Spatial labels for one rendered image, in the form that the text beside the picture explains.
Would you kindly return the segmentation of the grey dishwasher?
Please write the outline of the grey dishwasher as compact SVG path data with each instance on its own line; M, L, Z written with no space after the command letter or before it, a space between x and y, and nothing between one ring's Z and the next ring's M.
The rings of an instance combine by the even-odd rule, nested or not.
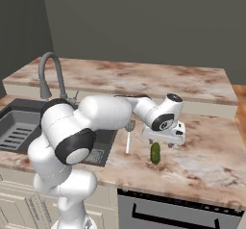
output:
M132 217L138 213L213 226L218 218L221 229L236 229L244 211L163 197L137 191L117 190L119 229L184 229Z

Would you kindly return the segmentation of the dark grey sink basin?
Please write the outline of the dark grey sink basin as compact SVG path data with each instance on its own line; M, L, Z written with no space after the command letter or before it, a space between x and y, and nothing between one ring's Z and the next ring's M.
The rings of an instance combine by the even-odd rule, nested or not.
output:
M40 136L40 110L43 101L16 98L0 111L0 150L26 154ZM96 142L83 164L104 166L116 136L113 130L96 131Z

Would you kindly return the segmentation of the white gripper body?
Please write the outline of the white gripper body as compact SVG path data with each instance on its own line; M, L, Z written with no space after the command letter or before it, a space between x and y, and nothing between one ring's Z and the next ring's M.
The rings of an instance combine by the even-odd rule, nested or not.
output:
M142 136L148 140L182 145L185 143L185 125L178 123L176 127L163 131L153 131L147 125L143 126Z

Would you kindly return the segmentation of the cream cabinet door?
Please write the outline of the cream cabinet door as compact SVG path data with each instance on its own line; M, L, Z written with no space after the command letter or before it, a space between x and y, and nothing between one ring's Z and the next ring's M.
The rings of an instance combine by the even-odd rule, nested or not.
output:
M0 229L51 229L59 219L58 198L37 193L34 176L0 167ZM98 186L85 206L98 229L118 229L115 189Z

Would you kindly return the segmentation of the green cucumber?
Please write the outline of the green cucumber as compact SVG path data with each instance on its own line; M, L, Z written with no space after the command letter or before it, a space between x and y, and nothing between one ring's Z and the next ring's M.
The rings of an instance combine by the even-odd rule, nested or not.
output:
M154 142L151 146L150 159L155 165L160 162L160 145L157 142Z

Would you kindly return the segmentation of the grey gooseneck faucet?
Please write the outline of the grey gooseneck faucet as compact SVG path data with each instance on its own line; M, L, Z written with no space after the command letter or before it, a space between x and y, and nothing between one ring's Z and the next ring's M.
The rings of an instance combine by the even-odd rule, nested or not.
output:
M52 97L51 87L49 85L50 75L48 74L48 61L52 60L56 70L57 81L60 90L60 98L65 99L71 105L75 106L77 102L77 97L79 92L76 91L74 97L69 97L63 80L62 75L62 65L60 59L54 52L46 52L40 58L38 64L38 83L39 83L39 93L40 97L46 101L48 101Z

